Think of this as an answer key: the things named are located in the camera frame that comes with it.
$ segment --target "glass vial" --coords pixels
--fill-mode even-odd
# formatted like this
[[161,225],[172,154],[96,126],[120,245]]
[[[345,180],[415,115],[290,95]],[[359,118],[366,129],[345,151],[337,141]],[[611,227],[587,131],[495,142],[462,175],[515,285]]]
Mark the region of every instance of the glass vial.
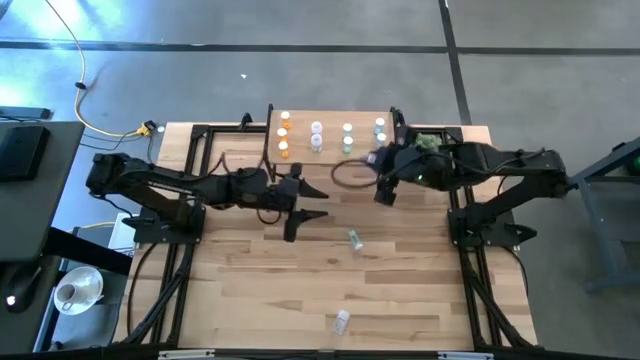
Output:
[[349,154],[351,150],[353,150],[353,138],[351,136],[345,136],[342,139],[342,152]]
[[376,119],[376,127],[373,128],[373,134],[374,135],[378,135],[380,133],[384,132],[384,119],[383,118],[377,118]]
[[311,151],[313,152],[322,151],[322,135],[320,134],[311,135]]
[[353,130],[353,126],[351,124],[346,123],[342,125],[342,137],[351,137],[351,131]]
[[290,129],[291,128],[291,114],[289,114],[288,111],[283,111],[282,113],[280,113],[280,119],[282,119],[282,127],[284,127],[285,129]]
[[283,159],[289,157],[289,144],[286,141],[280,141],[278,149],[280,150],[280,156],[282,156]]
[[387,142],[387,135],[380,133],[376,135],[376,145],[383,146]]
[[311,124],[311,134],[322,135],[322,124],[320,123],[320,121],[314,121]]

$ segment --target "concrete floor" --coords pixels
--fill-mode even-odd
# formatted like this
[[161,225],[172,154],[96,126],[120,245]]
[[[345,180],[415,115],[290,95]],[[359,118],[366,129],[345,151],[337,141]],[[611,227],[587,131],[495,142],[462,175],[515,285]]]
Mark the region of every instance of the concrete floor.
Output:
[[[53,1],[81,40],[287,45],[444,46],[437,0]],[[640,47],[635,0],[449,0],[458,46]],[[16,0],[0,40],[68,39],[41,0]],[[74,120],[80,59],[67,50],[0,50],[0,103],[41,106]],[[460,124],[446,54],[87,52],[82,111],[97,126],[128,131],[152,119],[264,119],[277,108],[387,110],[409,123]],[[640,58],[461,56],[473,124],[489,125],[502,149],[558,150],[570,174],[640,133]],[[86,143],[101,145],[97,141]],[[144,157],[146,140],[119,150]],[[157,153],[160,141],[154,146]],[[94,151],[81,148],[54,225],[115,218],[88,197]],[[135,204],[118,199],[131,210]],[[601,272],[577,193],[517,209],[539,231],[523,246],[530,303],[548,349],[640,358],[640,292],[587,295]]]

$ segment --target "wooden table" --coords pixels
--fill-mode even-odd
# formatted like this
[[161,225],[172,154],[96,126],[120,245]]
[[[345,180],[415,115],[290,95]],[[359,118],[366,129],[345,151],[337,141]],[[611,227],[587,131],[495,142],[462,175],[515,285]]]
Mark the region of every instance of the wooden table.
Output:
[[[192,125],[168,124],[159,165],[184,168]],[[490,142],[486,126],[463,126],[462,131],[467,141]],[[255,166],[263,141],[263,134],[216,134],[211,163],[225,151],[231,168]],[[267,226],[252,210],[207,210],[203,241],[196,248],[191,271],[180,347],[472,349],[459,258],[449,244],[445,224],[447,194],[403,183],[395,206],[388,208],[374,204],[373,189],[345,190],[334,185],[330,168],[303,168],[303,177],[331,198],[299,201],[308,209],[327,210],[329,216],[302,225],[295,243],[282,241],[282,220]],[[362,182],[373,175],[348,167],[341,176]],[[497,186],[495,178],[476,186],[476,199],[493,197]],[[351,250],[347,237],[352,228],[364,243],[359,253]],[[136,252],[131,274],[143,250]],[[497,303],[522,335],[536,343],[518,263],[503,249],[486,250]],[[133,299],[134,324],[158,295],[166,252],[166,245],[158,245],[140,272]],[[170,328],[172,308],[173,300],[163,338]],[[330,327],[342,309],[351,313],[351,319],[346,333],[338,336]],[[489,341],[481,305],[479,313]],[[114,340],[125,336],[126,315],[125,296]]]

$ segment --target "wire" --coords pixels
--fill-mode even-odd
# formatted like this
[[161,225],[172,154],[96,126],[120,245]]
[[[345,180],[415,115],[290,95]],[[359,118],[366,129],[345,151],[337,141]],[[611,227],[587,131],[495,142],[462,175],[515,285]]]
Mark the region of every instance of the wire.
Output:
[[122,212],[127,213],[127,214],[129,215],[129,217],[131,217],[131,218],[133,217],[133,214],[131,213],[131,211],[129,211],[129,210],[127,210],[127,209],[123,209],[123,208],[121,208],[120,206],[116,205],[113,201],[111,201],[111,200],[107,199],[107,198],[106,198],[106,197],[104,197],[104,196],[91,195],[91,197],[93,197],[93,198],[95,198],[95,199],[98,199],[98,200],[106,201],[106,202],[108,202],[109,204],[111,204],[111,206],[113,206],[114,208],[116,208],[116,209],[118,209],[118,210],[120,210],[120,211],[122,211]]
[[502,179],[500,179],[500,184],[498,184],[498,190],[496,191],[496,195],[500,195],[500,191],[502,190],[502,185],[504,185],[504,181],[507,180],[508,177],[509,175],[503,176]]
[[73,110],[76,113],[76,118],[78,118],[78,121],[83,123],[84,126],[88,127],[89,129],[91,129],[91,130],[93,130],[95,132],[98,132],[98,133],[106,135],[106,136],[113,136],[113,137],[120,137],[120,136],[122,136],[122,137],[130,137],[130,136],[134,136],[137,133],[137,131],[133,132],[133,134],[131,132],[127,133],[127,134],[117,134],[117,133],[112,133],[112,132],[109,132],[109,131],[106,131],[106,130],[99,129],[99,128],[91,125],[82,116],[82,114],[80,113],[80,90],[86,90],[87,89],[87,86],[84,84],[84,79],[85,79],[86,74],[87,74],[87,61],[86,61],[86,59],[84,57],[84,52],[82,51],[82,47],[80,46],[80,42],[78,41],[78,38],[76,38],[76,35],[73,33],[73,31],[71,30],[69,25],[67,25],[67,22],[64,21],[64,19],[60,15],[60,13],[58,13],[58,10],[56,10],[56,8],[53,7],[53,5],[51,5],[49,0],[44,0],[44,1],[47,3],[47,5],[49,5],[51,10],[53,10],[53,12],[56,14],[58,19],[60,19],[60,22],[62,22],[62,25],[64,25],[64,27],[67,28],[67,31],[69,32],[69,34],[73,38],[73,41],[76,43],[76,47],[78,48],[78,52],[80,53],[80,58],[82,59],[82,75],[80,75],[80,81],[78,81],[76,83],[76,98],[75,98],[75,101],[73,103]]
[[92,136],[92,135],[89,135],[89,134],[82,134],[82,136],[88,137],[90,139],[106,141],[106,142],[115,142],[115,143],[117,143],[117,142],[123,142],[123,143],[134,142],[134,141],[138,141],[138,140],[140,140],[140,139],[142,139],[144,137],[144,136],[140,136],[140,137],[137,137],[135,139],[124,139],[124,140],[120,141],[120,140],[104,139],[104,138],[97,137],[97,136]]
[[136,271],[133,272],[133,278],[131,278],[131,287],[129,288],[129,298],[127,300],[127,336],[131,336],[131,302],[133,300],[133,290],[135,289],[136,281],[138,281],[138,275],[140,275],[142,264],[144,264],[144,262],[147,260],[147,257],[149,257],[149,254],[151,254],[151,251],[156,247],[156,245],[158,245],[158,243],[153,243],[147,250],[144,251],[144,254],[142,254],[142,257],[140,258],[140,262],[136,267]]
[[282,211],[278,211],[278,217],[274,221],[266,221],[265,219],[263,219],[262,215],[260,215],[260,209],[256,209],[256,214],[258,215],[258,220],[260,220],[260,222],[265,225],[273,225],[280,221],[280,218],[282,217]]
[[[127,134],[131,134],[131,133],[134,133],[134,134],[135,134],[135,133],[136,133],[136,131],[131,131],[131,132],[128,132]],[[85,147],[88,147],[88,148],[91,148],[91,149],[96,149],[96,150],[103,150],[103,151],[115,151],[115,150],[118,148],[118,146],[120,146],[120,144],[122,144],[122,140],[124,140],[124,138],[127,136],[127,134],[122,135],[122,136],[120,137],[120,140],[118,140],[118,141],[116,142],[116,144],[114,145],[114,147],[113,147],[113,148],[111,148],[111,149],[109,149],[109,148],[103,148],[103,147],[100,147],[100,146],[93,146],[93,145],[85,144],[85,143],[82,143],[82,142],[80,143],[80,146],[85,146]],[[141,138],[143,138],[143,136],[140,136],[140,137],[136,138],[135,140],[139,140],[139,139],[141,139]]]
[[343,160],[340,161],[339,163],[337,163],[333,168],[331,168],[331,180],[333,180],[333,182],[338,185],[341,186],[343,188],[347,188],[347,189],[364,189],[364,188],[368,188],[370,186],[373,186],[375,184],[377,184],[379,182],[379,179],[375,179],[373,181],[370,181],[368,183],[364,183],[364,184],[347,184],[341,180],[339,180],[336,177],[336,171],[347,164],[361,164],[361,165],[367,165],[367,162],[363,159],[347,159],[347,160]]
[[522,269],[522,279],[524,280],[524,291],[525,291],[525,294],[527,294],[527,298],[528,298],[529,297],[529,279],[527,278],[527,269],[525,269],[524,264],[522,263],[522,260],[520,259],[518,254],[515,253],[515,251],[511,250],[507,246],[504,246],[503,249],[505,249],[509,254],[511,254],[511,256],[513,256],[516,259],[518,264],[520,264],[520,269]]
[[226,155],[224,152],[222,153],[222,155],[220,155],[220,160],[222,161],[222,167],[224,168],[224,171],[226,171],[228,175],[233,176],[236,179],[248,179],[252,176],[255,176],[258,172],[260,172],[260,168],[264,164],[264,154],[260,157],[260,162],[258,162],[258,166],[256,166],[255,170],[249,174],[234,174],[231,170],[229,170],[229,167],[227,166]]

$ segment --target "green object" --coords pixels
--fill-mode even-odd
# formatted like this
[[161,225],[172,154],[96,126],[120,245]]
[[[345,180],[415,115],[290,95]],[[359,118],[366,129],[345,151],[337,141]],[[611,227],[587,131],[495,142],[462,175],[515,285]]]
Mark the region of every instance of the green object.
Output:
[[442,139],[436,135],[418,134],[414,146],[419,146],[425,149],[435,149],[442,145]]

